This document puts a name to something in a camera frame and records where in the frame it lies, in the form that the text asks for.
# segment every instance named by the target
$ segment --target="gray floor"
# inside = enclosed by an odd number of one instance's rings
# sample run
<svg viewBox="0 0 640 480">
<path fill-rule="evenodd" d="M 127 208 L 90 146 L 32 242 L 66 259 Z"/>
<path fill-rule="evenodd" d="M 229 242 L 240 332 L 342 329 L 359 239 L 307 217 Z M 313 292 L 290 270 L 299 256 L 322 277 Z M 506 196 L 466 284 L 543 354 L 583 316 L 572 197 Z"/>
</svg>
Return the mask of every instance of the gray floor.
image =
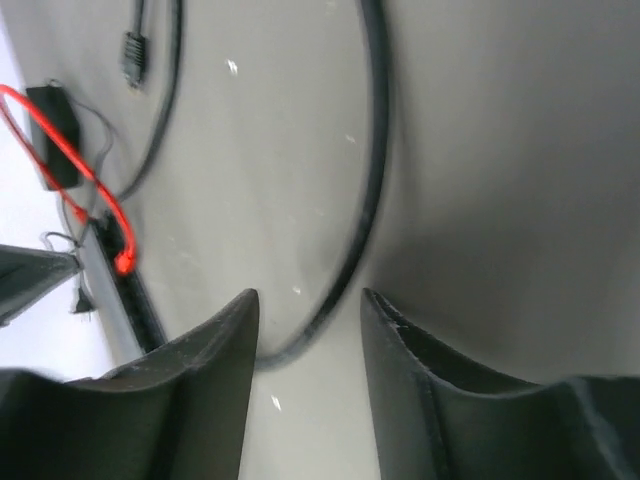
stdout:
<svg viewBox="0 0 640 480">
<path fill-rule="evenodd" d="M 115 123 L 116 189 L 143 150 L 166 62 L 156 1 L 149 89 L 124 87 L 130 3 L 2 1 L 26 82 L 57 77 Z M 256 377 L 242 478 L 377 478 L 365 285 L 511 374 L 640 373 L 640 5 L 388 3 L 398 108 L 375 241 L 321 341 Z M 247 286 L 261 294 L 261 348 L 301 323 L 350 231 L 367 95 L 353 0 L 189 2 L 173 123 L 127 204 L 172 337 Z M 88 139 L 95 151 L 97 125 Z"/>
</svg>

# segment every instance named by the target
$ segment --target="power strip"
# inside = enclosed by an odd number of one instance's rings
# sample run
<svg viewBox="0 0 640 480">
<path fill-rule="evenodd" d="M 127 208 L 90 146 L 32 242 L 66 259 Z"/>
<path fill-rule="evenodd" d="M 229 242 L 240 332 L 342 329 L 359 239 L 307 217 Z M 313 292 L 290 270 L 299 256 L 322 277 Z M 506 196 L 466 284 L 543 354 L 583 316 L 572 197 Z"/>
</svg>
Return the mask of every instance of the power strip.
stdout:
<svg viewBox="0 0 640 480">
<path fill-rule="evenodd" d="M 80 250 L 92 296 L 117 363 L 131 361 L 167 343 L 140 273 L 120 275 L 113 260 L 124 238 L 112 215 L 92 221 Z"/>
</svg>

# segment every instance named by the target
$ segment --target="white wall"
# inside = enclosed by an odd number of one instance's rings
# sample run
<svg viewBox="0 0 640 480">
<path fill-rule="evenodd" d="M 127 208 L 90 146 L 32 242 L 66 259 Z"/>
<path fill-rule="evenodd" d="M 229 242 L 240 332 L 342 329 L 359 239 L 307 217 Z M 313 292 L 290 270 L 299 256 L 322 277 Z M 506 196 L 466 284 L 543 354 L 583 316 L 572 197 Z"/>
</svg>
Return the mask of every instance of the white wall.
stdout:
<svg viewBox="0 0 640 480">
<path fill-rule="evenodd" d="M 20 88 L 22 80 L 2 18 L 0 23 L 0 83 Z M 24 128 L 24 112 L 9 105 Z M 64 231 L 57 195 L 42 188 L 32 161 L 4 126 L 0 126 L 0 159 L 0 243 L 44 248 L 43 232 Z M 64 241 L 54 245 L 67 248 Z M 87 314 L 69 313 L 74 296 L 72 279 L 0 329 L 0 367 L 26 367 L 61 379 L 99 376 L 112 368 L 96 314 L 91 320 Z"/>
</svg>

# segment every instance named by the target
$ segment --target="black cord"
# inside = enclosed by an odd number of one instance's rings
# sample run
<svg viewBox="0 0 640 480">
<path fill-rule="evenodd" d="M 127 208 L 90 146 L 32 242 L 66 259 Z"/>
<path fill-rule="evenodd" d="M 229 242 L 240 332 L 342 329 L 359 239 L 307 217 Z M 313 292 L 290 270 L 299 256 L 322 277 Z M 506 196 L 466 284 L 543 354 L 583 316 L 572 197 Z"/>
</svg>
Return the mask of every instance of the black cord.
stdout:
<svg viewBox="0 0 640 480">
<path fill-rule="evenodd" d="M 373 102 L 369 176 L 360 210 L 360 218 L 344 263 L 318 309 L 302 330 L 293 339 L 289 340 L 282 350 L 258 357 L 255 365 L 256 370 L 271 370 L 292 362 L 306 351 L 327 327 L 331 319 L 331 313 L 345 293 L 362 259 L 367 240 L 373 228 L 382 194 L 389 139 L 391 46 L 382 0 L 360 0 L 360 12 L 369 51 L 371 98 Z"/>
<path fill-rule="evenodd" d="M 142 21 L 144 19 L 144 0 L 135 0 L 133 11 L 133 28 L 131 31 L 138 36 L 142 36 Z"/>
<path fill-rule="evenodd" d="M 118 200 L 123 202 L 135 194 L 142 183 L 146 180 L 149 172 L 158 159 L 158 152 L 162 146 L 162 141 L 167 134 L 167 127 L 173 107 L 175 104 L 176 93 L 178 91 L 178 81 L 180 79 L 180 67 L 182 64 L 182 35 L 184 24 L 184 5 L 183 0 L 171 1 L 171 38 L 169 49 L 169 78 L 167 80 L 166 92 L 160 113 L 156 119 L 155 127 L 151 134 L 151 139 L 143 157 L 142 163 L 133 179 L 129 184 L 117 195 Z"/>
<path fill-rule="evenodd" d="M 42 240 L 42 243 L 44 243 L 45 247 L 47 247 L 47 249 L 51 250 L 52 252 L 55 252 L 55 248 L 53 248 L 53 244 L 51 243 L 51 240 L 49 240 L 49 237 L 58 237 L 58 238 L 62 238 L 63 240 L 66 240 L 71 245 L 73 245 L 73 249 L 71 250 L 72 252 L 80 248 L 80 244 L 78 243 L 78 241 L 75 238 L 73 238 L 71 235 L 67 235 L 66 233 L 60 233 L 60 232 L 46 232 L 45 234 L 42 235 L 41 240 Z"/>
<path fill-rule="evenodd" d="M 94 110 L 85 105 L 82 105 L 79 102 L 76 102 L 76 103 L 77 105 L 82 106 L 83 108 L 97 115 L 98 118 L 102 121 L 105 128 L 105 134 L 106 134 L 105 145 L 104 147 L 102 147 L 102 150 L 98 152 L 98 154 L 96 155 L 96 159 L 94 160 L 94 163 L 93 163 L 93 173 L 95 175 L 95 178 L 100 179 L 102 175 L 102 167 L 104 166 L 104 162 L 107 159 L 109 152 L 113 148 L 113 142 L 116 136 L 115 128 L 109 122 L 109 120 L 107 120 L 106 117 L 102 115 L 100 112 L 98 112 L 97 110 Z M 98 203 L 98 189 L 95 187 L 95 184 L 94 184 L 93 188 L 91 189 L 89 201 L 87 202 L 87 206 L 85 207 L 85 210 L 87 211 L 90 217 L 93 215 L 93 211 L 95 210 L 97 203 Z M 84 241 L 86 240 L 88 233 L 89 233 L 89 222 L 85 222 L 85 224 L 82 226 L 82 229 L 80 230 L 80 234 L 78 235 L 78 243 L 81 246 L 84 245 Z"/>
</svg>

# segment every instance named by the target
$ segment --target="red cable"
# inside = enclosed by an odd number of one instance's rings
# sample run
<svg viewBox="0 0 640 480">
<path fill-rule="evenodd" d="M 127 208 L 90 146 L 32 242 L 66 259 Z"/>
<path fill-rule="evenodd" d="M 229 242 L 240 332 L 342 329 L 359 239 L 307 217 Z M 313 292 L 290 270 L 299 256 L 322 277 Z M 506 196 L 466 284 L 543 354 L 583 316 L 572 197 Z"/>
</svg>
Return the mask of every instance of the red cable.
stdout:
<svg viewBox="0 0 640 480">
<path fill-rule="evenodd" d="M 49 138 L 53 140 L 53 142 L 58 146 L 62 153 L 64 153 L 67 158 L 69 158 L 71 163 L 75 165 L 78 171 L 95 184 L 95 188 L 98 190 L 98 193 L 102 195 L 111 211 L 113 211 L 116 220 L 120 224 L 122 232 L 124 233 L 125 246 L 115 259 L 116 271 L 121 275 L 131 273 L 136 263 L 135 235 L 133 233 L 133 228 L 131 227 L 129 220 L 127 219 L 124 211 L 122 210 L 122 207 L 116 200 L 115 196 L 102 184 L 100 179 L 96 177 L 95 173 L 89 167 L 89 165 L 87 165 L 87 162 L 85 162 L 80 153 L 78 153 L 78 151 L 73 148 L 73 146 L 67 141 L 67 139 L 64 138 L 62 133 L 60 133 L 60 131 L 53 126 L 53 124 L 44 115 L 44 113 L 42 113 L 40 109 L 38 109 L 38 107 L 31 103 L 31 101 L 27 97 L 17 92 L 13 88 L 7 85 L 0 85 L 0 114 L 2 114 L 2 117 L 5 119 L 7 125 L 9 126 L 9 129 L 13 132 L 16 139 L 22 144 L 27 153 L 36 163 L 47 182 L 49 182 L 53 188 L 60 192 L 60 195 L 62 195 L 62 198 L 65 202 L 71 205 L 73 214 L 76 216 L 80 223 L 86 223 L 89 220 L 89 214 L 71 198 L 71 196 L 66 192 L 64 188 L 60 186 L 60 184 L 56 181 L 54 176 L 47 168 L 46 164 L 42 161 L 42 159 L 40 159 L 31 142 L 16 125 L 13 117 L 11 116 L 11 113 L 9 112 L 7 104 L 4 101 L 4 95 L 10 96 L 20 105 L 22 105 L 38 123 L 38 125 L 40 125 L 42 130 L 49 136 Z"/>
</svg>

